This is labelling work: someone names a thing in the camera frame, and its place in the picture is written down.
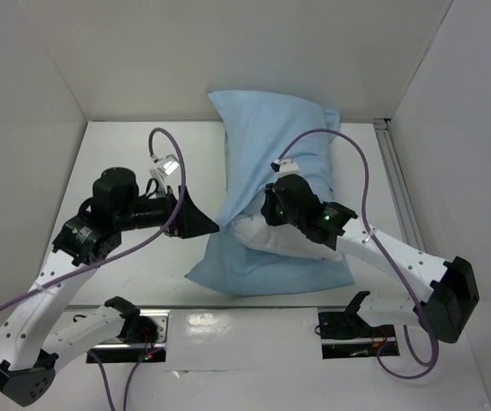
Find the white pillow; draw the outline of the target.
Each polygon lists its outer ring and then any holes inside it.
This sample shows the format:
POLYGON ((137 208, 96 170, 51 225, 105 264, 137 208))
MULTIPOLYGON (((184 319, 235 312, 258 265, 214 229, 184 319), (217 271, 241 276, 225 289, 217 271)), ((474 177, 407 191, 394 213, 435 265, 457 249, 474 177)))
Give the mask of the white pillow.
POLYGON ((344 257, 309 240, 299 229, 284 224, 269 226, 260 214, 238 216, 231 222, 233 234, 247 248, 299 259, 343 261, 344 257))

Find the blue green pillowcase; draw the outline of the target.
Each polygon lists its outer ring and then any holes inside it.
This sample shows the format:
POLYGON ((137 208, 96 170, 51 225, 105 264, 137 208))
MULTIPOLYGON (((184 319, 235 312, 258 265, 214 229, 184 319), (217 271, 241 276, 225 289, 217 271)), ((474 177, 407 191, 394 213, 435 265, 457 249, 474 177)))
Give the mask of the blue green pillowcase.
POLYGON ((287 295, 353 284, 344 257, 332 262, 299 259, 245 247, 233 234, 238 216, 260 214, 264 189, 275 182, 271 163, 282 152, 299 166, 315 195, 333 201, 326 129, 340 129, 340 114, 304 98, 274 92, 225 90, 208 94, 225 126, 227 192, 203 259, 186 278, 227 295, 287 295))

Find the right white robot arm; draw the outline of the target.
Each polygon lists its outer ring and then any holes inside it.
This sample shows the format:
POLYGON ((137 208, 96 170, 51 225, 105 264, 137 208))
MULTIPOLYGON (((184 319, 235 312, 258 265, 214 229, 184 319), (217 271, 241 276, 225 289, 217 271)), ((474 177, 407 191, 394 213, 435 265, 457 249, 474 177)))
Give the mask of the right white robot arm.
POLYGON ((468 260, 446 260, 375 228, 365 229, 353 210, 319 200, 297 174, 268 183, 264 193, 261 214, 268 225, 291 226, 307 245, 354 256, 396 277, 413 292, 409 301, 386 301, 368 291, 358 293, 344 316, 348 332, 362 336, 377 325, 419 324, 438 341, 455 343, 459 339, 480 300, 468 260))

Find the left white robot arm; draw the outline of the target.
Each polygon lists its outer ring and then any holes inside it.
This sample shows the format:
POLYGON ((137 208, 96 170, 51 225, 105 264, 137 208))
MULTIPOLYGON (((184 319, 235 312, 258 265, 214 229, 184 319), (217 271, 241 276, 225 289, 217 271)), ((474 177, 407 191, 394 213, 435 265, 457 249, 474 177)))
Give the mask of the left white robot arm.
POLYGON ((44 267, 0 327, 0 392, 22 407, 42 397, 72 360, 111 339, 154 345, 158 326, 133 303, 116 296, 71 326, 53 327, 75 294, 106 264, 122 233, 158 228, 182 239, 214 234, 219 226, 199 210, 185 186, 140 194, 135 173, 109 168, 93 195, 52 243, 44 267))

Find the aluminium rail frame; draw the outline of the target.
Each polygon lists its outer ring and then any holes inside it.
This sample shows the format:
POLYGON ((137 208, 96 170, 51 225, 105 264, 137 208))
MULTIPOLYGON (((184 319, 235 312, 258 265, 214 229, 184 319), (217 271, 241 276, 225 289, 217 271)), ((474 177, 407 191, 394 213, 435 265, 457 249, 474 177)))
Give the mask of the aluminium rail frame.
POLYGON ((422 238, 422 233, 411 202, 410 193, 392 139, 390 125, 391 122, 389 119, 374 120, 374 132, 385 165, 400 229, 405 242, 420 251, 425 251, 425 243, 422 238))

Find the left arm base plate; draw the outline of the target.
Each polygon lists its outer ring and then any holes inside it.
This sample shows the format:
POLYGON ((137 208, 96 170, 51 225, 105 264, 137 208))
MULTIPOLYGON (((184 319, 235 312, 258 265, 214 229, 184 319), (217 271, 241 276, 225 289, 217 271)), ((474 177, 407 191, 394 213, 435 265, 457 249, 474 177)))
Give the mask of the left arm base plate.
POLYGON ((138 324, 125 337, 109 338, 92 348, 105 364, 133 364, 166 361, 170 311, 141 309, 138 324))

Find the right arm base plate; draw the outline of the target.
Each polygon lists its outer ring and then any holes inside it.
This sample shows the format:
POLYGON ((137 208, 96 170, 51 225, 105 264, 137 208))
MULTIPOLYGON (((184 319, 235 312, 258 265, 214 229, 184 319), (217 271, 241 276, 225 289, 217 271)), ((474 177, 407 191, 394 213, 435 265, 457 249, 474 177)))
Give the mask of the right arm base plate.
POLYGON ((372 327, 345 311, 319 311, 314 333, 324 360, 376 357, 379 348, 382 356, 400 356, 392 325, 372 327))

